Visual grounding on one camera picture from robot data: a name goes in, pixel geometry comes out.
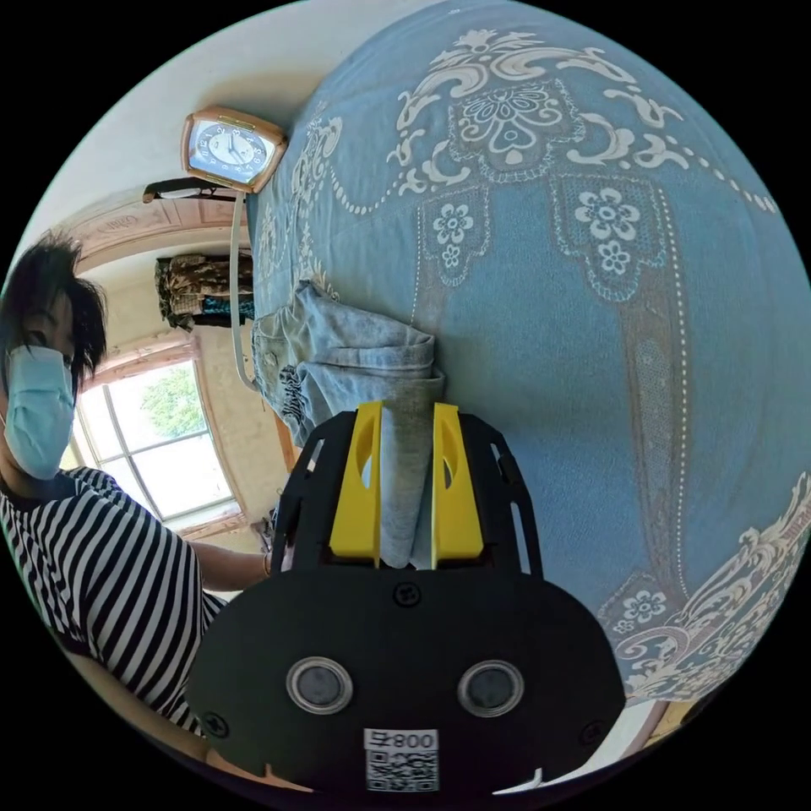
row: face mask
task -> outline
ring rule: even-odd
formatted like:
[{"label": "face mask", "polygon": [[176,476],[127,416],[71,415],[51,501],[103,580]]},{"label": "face mask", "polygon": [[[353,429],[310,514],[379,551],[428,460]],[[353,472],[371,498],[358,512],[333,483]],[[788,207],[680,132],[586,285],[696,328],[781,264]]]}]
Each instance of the face mask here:
[{"label": "face mask", "polygon": [[59,472],[73,428],[73,382],[64,358],[43,346],[8,355],[8,412],[0,419],[17,464],[47,481]]}]

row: white wall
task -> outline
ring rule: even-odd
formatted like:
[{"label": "white wall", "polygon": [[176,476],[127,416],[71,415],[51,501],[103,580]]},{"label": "white wall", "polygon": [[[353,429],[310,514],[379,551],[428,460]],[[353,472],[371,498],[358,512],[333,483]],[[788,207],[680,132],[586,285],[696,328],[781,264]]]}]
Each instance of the white wall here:
[{"label": "white wall", "polygon": [[42,232],[108,195],[181,177],[180,136],[189,113],[217,104],[287,128],[321,79],[366,39],[437,2],[304,0],[179,54],[90,130],[42,198],[18,255]]},{"label": "white wall", "polygon": [[[104,284],[108,304],[107,340],[110,348],[131,346],[168,329],[162,320],[154,283],[153,259],[135,257],[122,269],[124,286]],[[248,520],[254,522],[275,506],[287,479],[273,411],[262,398],[248,390],[237,376],[231,331],[198,327],[200,385],[209,404],[208,417],[217,433],[220,462],[231,479]],[[250,354],[249,324],[242,329],[245,352]],[[248,363],[248,374],[252,366]],[[230,548],[256,551],[258,538],[244,530],[224,536]]]}]

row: window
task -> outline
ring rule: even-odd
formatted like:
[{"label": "window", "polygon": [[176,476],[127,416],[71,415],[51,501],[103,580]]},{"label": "window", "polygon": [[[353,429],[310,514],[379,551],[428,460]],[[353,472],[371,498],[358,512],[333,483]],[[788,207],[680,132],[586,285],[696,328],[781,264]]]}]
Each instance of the window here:
[{"label": "window", "polygon": [[169,528],[238,511],[192,361],[96,386],[80,395],[76,417],[81,454]]}]

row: green foliage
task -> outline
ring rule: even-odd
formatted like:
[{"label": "green foliage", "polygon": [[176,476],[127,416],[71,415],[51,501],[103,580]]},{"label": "green foliage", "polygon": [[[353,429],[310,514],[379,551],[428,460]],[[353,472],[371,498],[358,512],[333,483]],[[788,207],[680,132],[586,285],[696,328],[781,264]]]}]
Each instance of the green foliage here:
[{"label": "green foliage", "polygon": [[155,432],[164,439],[179,439],[205,429],[197,385],[189,367],[172,369],[149,386],[141,401]]}]

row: woman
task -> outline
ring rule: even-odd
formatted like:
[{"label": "woman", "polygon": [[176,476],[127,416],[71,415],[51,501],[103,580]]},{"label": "woman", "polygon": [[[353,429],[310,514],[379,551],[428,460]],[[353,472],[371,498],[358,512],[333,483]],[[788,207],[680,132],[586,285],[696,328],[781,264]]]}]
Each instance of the woman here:
[{"label": "woman", "polygon": [[102,471],[60,471],[77,395],[106,352],[103,293],[76,277],[79,255],[69,240],[44,239],[0,301],[0,520],[74,665],[142,732],[215,762],[184,697],[223,605],[204,588],[247,589],[268,576],[269,560],[185,542]]}]

